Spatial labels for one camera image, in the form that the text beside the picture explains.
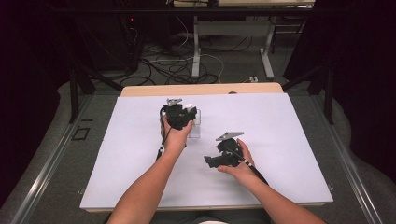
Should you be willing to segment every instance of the person's left hand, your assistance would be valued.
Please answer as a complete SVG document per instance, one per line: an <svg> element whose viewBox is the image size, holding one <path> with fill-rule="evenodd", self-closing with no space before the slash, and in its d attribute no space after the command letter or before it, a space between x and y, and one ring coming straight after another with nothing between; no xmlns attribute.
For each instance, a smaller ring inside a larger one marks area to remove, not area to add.
<svg viewBox="0 0 396 224"><path fill-rule="evenodd" d="M165 115L163 116L163 127L164 133L162 134L166 138L164 153L178 157L183 151L183 148L186 146L187 136L192 129L192 120L189 121L186 127L179 131L177 129L171 128Z"/></svg>

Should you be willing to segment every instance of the forearm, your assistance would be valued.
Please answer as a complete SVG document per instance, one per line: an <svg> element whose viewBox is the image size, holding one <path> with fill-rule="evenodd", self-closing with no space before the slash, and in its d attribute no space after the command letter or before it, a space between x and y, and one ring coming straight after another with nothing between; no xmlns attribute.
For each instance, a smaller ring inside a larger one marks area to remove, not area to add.
<svg viewBox="0 0 396 224"><path fill-rule="evenodd" d="M262 183L259 178L253 179L245 187L259 200L276 224L325 223L315 214Z"/></svg>
<svg viewBox="0 0 396 224"><path fill-rule="evenodd" d="M177 156L164 153L125 191L108 223L149 223L176 160Z"/></svg>

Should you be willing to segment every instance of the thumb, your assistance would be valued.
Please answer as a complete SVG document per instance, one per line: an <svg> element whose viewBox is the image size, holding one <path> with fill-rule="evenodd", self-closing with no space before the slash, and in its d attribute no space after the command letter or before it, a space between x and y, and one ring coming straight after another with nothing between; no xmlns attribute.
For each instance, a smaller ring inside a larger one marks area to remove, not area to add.
<svg viewBox="0 0 396 224"><path fill-rule="evenodd" d="M218 171L222 172L222 173L226 173L229 175L234 175L235 174L235 168L231 167L231 166L219 166L218 167Z"/></svg>

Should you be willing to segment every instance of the finger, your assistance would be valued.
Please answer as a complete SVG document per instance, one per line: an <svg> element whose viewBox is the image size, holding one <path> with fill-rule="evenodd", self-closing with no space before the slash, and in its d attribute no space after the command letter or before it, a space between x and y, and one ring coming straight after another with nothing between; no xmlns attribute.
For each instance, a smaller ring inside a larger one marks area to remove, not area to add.
<svg viewBox="0 0 396 224"><path fill-rule="evenodd" d="M236 141L239 144L239 146L241 146L242 148L242 155L244 156L244 158L254 165L254 160L251 157L250 151L248 150L248 146L244 143L244 141L242 141L239 138L237 138Z"/></svg>
<svg viewBox="0 0 396 224"><path fill-rule="evenodd" d="M186 125L185 128L187 128L187 131L188 131L188 132L191 131L191 129L192 129L192 124L193 124L193 121L192 121L192 120L190 120L189 123L187 123L187 125Z"/></svg>
<svg viewBox="0 0 396 224"><path fill-rule="evenodd" d="M166 115L163 115L163 126L165 127L165 130L168 130L170 128L170 125L168 123L168 117L166 117Z"/></svg>
<svg viewBox="0 0 396 224"><path fill-rule="evenodd" d="M234 167L230 167L230 166L219 166L218 167L218 171L222 172L222 173L226 173L229 175L234 175L235 174L235 168Z"/></svg>

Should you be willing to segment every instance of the person's right hand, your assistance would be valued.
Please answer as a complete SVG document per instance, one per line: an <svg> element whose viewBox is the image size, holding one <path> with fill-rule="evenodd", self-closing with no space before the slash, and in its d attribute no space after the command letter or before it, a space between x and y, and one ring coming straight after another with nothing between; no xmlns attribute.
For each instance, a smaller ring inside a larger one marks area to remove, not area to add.
<svg viewBox="0 0 396 224"><path fill-rule="evenodd" d="M237 139L236 141L242 148L243 157L254 166L254 161L251 158L247 145L240 139ZM244 162L240 162L236 167L221 165L218 167L218 171L233 175L236 181L245 187L248 186L248 183L251 182L251 180L258 178Z"/></svg>

